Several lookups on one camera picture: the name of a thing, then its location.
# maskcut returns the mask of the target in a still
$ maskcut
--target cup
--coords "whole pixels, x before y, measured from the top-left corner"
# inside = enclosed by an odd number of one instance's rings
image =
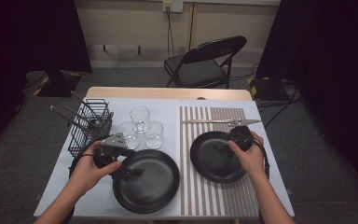
[[[148,130],[150,112],[145,106],[139,105],[134,107],[130,112],[132,122],[136,125],[138,133]]]
[[[161,147],[163,131],[164,128],[160,122],[156,120],[149,121],[147,123],[147,130],[144,130],[146,146],[150,148]]]
[[[125,121],[118,125],[118,133],[123,133],[124,138],[126,139],[127,148],[134,149],[139,145],[138,132],[136,131],[136,126],[131,121]]]

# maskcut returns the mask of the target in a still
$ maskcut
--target chair seat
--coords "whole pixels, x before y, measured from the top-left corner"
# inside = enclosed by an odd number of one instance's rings
[[[171,57],[164,61],[166,68],[171,74],[181,62],[183,55]],[[199,88],[215,83],[225,84],[228,78],[225,70],[215,60],[208,60],[199,63],[183,64],[180,69],[180,83],[184,88]]]

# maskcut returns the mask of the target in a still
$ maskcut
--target wooden table edge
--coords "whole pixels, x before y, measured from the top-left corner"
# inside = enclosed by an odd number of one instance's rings
[[[253,101],[247,90],[91,87],[86,97]]]

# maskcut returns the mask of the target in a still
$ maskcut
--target wire basket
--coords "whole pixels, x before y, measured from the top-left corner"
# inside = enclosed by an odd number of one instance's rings
[[[88,127],[92,132],[85,132],[79,127],[73,126],[70,132],[72,139],[68,147],[73,157],[76,157],[89,142],[108,136],[112,127],[113,113],[109,112],[108,103],[104,99],[86,100],[85,104],[82,104],[79,108],[78,114],[95,123],[95,126],[91,126],[87,121],[79,117],[74,118],[76,123],[83,127]]]

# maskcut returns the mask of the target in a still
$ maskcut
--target black plate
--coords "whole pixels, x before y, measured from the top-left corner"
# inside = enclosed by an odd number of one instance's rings
[[[113,183],[117,201],[129,211],[153,213],[165,207],[175,196],[180,183],[176,162],[167,154],[146,149],[126,158],[123,164],[131,169],[145,169],[141,176]]]
[[[207,132],[198,136],[190,148],[190,159],[197,172],[219,184],[228,184],[245,175],[238,157],[228,147],[228,133]]]

